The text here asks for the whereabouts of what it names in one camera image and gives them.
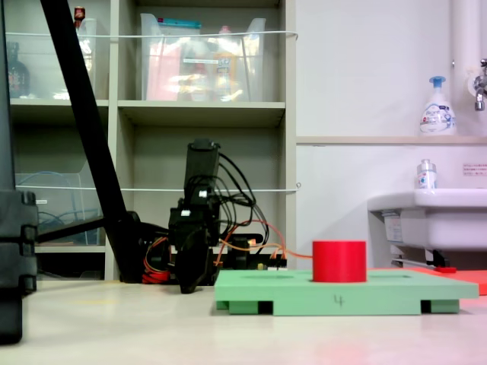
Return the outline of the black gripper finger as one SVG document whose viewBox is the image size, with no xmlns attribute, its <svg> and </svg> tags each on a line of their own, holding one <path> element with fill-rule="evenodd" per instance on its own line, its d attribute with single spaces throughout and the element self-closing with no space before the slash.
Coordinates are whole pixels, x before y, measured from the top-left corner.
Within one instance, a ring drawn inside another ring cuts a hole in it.
<svg viewBox="0 0 487 365">
<path fill-rule="evenodd" d="M 187 233 L 178 249 L 176 276 L 182 294 L 192 294 L 202 276 L 202 231 Z"/>
<path fill-rule="evenodd" d="M 196 232 L 193 257 L 195 262 L 193 285 L 210 285 L 213 277 L 213 251 L 208 244 L 208 230 L 206 228 L 201 228 Z"/>
</svg>

